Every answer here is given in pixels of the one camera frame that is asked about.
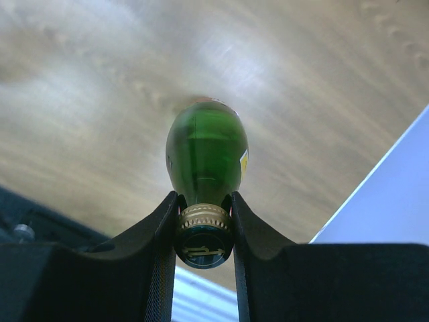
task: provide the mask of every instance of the wood grain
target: wood grain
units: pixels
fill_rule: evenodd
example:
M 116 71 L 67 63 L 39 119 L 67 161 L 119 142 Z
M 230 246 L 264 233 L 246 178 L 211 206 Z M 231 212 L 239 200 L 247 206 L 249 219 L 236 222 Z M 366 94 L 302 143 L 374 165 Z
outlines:
M 177 113 L 215 97 L 249 137 L 243 196 L 307 242 L 429 102 L 428 15 L 427 0 L 2 0 L 0 184 L 117 234 L 171 189 Z M 199 274 L 235 287 L 232 260 Z

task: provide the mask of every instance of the yellow label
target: yellow label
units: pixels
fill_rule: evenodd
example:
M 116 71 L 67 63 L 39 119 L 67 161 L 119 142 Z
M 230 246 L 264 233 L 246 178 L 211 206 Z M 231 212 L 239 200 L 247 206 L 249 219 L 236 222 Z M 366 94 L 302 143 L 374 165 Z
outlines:
M 241 165 L 241 181 L 244 179 L 244 175 L 246 174 L 247 168 L 247 160 L 249 159 L 249 150 L 245 150 L 243 156 L 240 158 Z

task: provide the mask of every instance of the metal bottle cap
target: metal bottle cap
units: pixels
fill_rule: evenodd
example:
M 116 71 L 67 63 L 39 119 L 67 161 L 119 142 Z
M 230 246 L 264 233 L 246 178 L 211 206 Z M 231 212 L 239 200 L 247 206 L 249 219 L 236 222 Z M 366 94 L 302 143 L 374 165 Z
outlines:
M 186 208 L 179 215 L 177 255 L 193 268 L 221 265 L 233 249 L 231 224 L 228 213 L 216 205 L 200 203 Z

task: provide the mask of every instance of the green glass bottle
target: green glass bottle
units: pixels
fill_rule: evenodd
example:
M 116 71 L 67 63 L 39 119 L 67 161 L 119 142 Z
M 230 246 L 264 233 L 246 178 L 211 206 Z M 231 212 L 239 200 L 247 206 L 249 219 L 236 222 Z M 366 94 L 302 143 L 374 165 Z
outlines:
M 231 254 L 231 193 L 244 176 L 247 137 L 239 116 L 217 101 L 195 103 L 174 121 L 166 162 L 181 213 L 175 250 L 194 268 L 213 268 Z

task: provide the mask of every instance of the white surface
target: white surface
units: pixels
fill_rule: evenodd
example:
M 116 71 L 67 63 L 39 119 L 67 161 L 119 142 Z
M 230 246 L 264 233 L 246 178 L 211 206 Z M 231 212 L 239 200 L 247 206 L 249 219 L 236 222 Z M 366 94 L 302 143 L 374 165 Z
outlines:
M 429 245 L 429 106 L 311 243 Z
M 177 266 L 172 320 L 238 322 L 237 294 Z

